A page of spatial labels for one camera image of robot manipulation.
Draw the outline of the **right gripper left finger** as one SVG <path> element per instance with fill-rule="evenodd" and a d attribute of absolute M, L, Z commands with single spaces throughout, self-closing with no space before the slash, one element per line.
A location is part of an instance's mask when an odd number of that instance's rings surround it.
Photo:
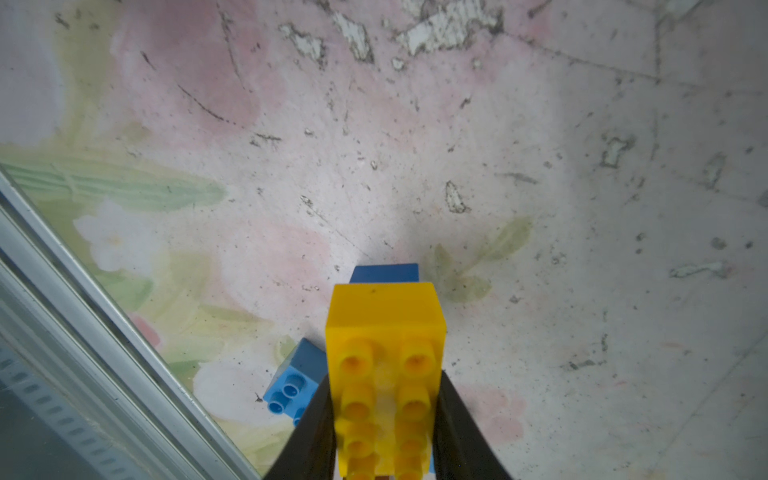
<path fill-rule="evenodd" d="M 326 376 L 264 480 L 330 480 L 335 464 L 333 402 Z"/>

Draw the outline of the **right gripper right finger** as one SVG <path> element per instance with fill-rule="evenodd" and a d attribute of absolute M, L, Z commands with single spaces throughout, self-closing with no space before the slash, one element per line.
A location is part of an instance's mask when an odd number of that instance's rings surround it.
<path fill-rule="evenodd" d="M 445 371 L 433 429 L 435 476 L 442 480 L 512 480 L 473 420 Z"/>

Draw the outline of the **light blue long lego brick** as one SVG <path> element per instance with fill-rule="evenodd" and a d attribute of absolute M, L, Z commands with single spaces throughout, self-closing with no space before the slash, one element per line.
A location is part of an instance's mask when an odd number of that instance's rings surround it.
<path fill-rule="evenodd" d="M 279 366 L 265 392 L 269 412 L 285 415 L 297 426 L 327 374 L 326 353 L 302 339 Z"/>

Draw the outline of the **yellow long lego brick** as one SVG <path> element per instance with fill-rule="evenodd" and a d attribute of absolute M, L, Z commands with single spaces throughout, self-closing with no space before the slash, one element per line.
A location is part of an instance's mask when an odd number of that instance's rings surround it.
<path fill-rule="evenodd" d="M 325 340 L 343 478 L 427 473 L 446 334 L 430 283 L 335 286 Z"/>

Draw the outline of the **dark blue square lego brick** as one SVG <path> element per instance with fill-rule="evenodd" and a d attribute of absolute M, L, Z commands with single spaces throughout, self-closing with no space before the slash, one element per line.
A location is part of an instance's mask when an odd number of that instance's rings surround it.
<path fill-rule="evenodd" d="M 358 265 L 354 268 L 350 284 L 375 283 L 418 283 L 420 281 L 417 263 Z"/>

